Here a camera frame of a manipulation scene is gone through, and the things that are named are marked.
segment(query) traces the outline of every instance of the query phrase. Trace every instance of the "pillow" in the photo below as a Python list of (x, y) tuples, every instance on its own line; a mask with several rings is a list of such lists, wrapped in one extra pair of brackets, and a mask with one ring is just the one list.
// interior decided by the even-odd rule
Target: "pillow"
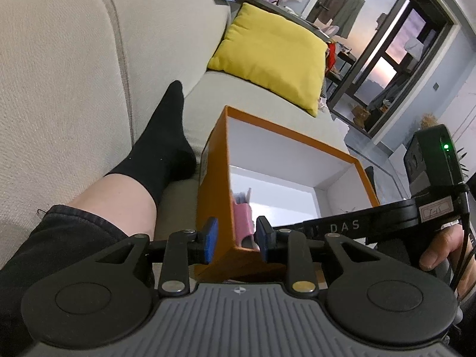
[(267, 88), (316, 116), (326, 50), (307, 29), (244, 3), (208, 68)]

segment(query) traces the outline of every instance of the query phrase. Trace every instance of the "handheld device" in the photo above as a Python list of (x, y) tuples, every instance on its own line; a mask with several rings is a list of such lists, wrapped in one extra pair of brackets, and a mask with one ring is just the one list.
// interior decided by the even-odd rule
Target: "handheld device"
[[(417, 268), (442, 224), (461, 218), (469, 232), (467, 186), (447, 129), (417, 132), (405, 166), (410, 200), (275, 228), (259, 217), (261, 258), (285, 264), (284, 281), (198, 283), (190, 292), (189, 265), (213, 258), (212, 217), (167, 241), (129, 237), (42, 279), (21, 304), (37, 341), (27, 356), (457, 356), (448, 346), (452, 288), (467, 259), (451, 286)], [(362, 237), (378, 249), (400, 243), (406, 261), (353, 240)], [(154, 262), (163, 263), (157, 289)]]

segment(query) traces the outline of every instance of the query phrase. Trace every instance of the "pink object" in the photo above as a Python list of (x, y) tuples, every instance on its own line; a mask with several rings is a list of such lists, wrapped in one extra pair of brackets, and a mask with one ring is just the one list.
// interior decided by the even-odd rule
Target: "pink object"
[(235, 240), (236, 244), (241, 247), (243, 239), (254, 233), (251, 207), (248, 203), (234, 203), (233, 214), (235, 218)]

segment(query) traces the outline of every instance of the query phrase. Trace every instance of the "black pants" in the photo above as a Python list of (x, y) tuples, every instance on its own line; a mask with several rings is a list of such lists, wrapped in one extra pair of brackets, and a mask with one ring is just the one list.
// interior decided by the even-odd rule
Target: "black pants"
[(95, 214), (53, 206), (0, 270), (0, 356), (16, 356), (33, 342), (20, 313), (31, 285), (126, 237)]

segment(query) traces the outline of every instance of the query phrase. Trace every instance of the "label sticker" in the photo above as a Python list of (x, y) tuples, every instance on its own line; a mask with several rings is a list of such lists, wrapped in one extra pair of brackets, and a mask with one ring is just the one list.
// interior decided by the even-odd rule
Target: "label sticker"
[(421, 222), (424, 223), (425, 221), (435, 219), (453, 211), (453, 202), (451, 201), (451, 196), (448, 196), (441, 200), (421, 206), (420, 219)]
[(208, 166), (208, 143), (203, 149), (202, 158), (200, 160), (200, 176), (198, 178), (198, 186), (202, 185), (203, 179), (206, 176), (207, 166)]

